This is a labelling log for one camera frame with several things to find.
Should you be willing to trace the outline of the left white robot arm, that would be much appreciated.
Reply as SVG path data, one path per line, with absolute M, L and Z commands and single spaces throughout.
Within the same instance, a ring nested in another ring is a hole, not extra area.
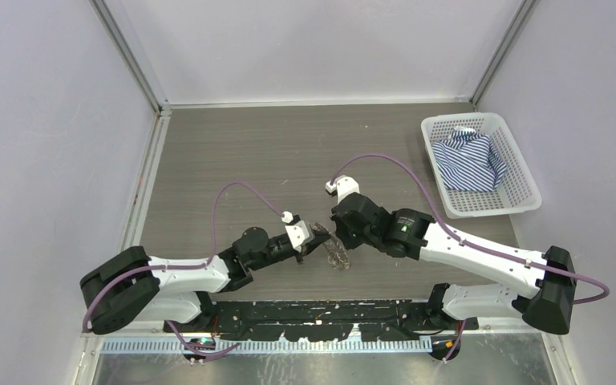
M 241 289 L 254 271 L 305 256 L 324 247 L 329 263 L 348 267 L 346 250 L 336 234 L 319 223 L 290 216 L 285 231 L 275 237 L 250 227 L 211 257 L 166 259 L 150 256 L 141 245 L 131 246 L 80 280 L 87 312 L 86 333 L 110 334 L 132 322 L 172 322 L 196 332 L 206 331 L 214 320 L 210 294 Z

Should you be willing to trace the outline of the metal disc with keyrings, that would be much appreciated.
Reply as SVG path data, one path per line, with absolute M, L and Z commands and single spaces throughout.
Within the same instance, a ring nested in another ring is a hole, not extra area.
M 325 225 L 313 223 L 311 225 L 314 234 L 317 232 L 327 233 L 328 240 L 322 246 L 327 252 L 327 261 L 335 270 L 348 270 L 351 267 L 350 258 L 347 255 L 347 250 L 343 243 L 336 237 L 335 233 L 329 230 Z

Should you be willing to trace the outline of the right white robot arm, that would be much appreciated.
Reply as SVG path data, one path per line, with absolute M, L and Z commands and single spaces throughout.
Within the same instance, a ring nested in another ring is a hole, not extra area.
M 436 329 L 455 326 L 469 318 L 519 318 L 550 334 L 569 333 L 577 288 L 569 252 L 552 246 L 545 253 L 517 249 L 530 257 L 526 265 L 493 256 L 509 248 L 488 241 L 481 249 L 468 246 L 473 236 L 453 227 L 443 229 L 431 215 L 414 209 L 388 212 L 370 198 L 353 193 L 331 210 L 336 236 L 346 249 L 369 245 L 390 257 L 451 265 L 489 280 L 486 285 L 460 286 L 447 282 L 433 286 L 425 306 L 426 319 Z M 546 269 L 535 268 L 535 263 Z M 566 275 L 551 273 L 549 268 Z

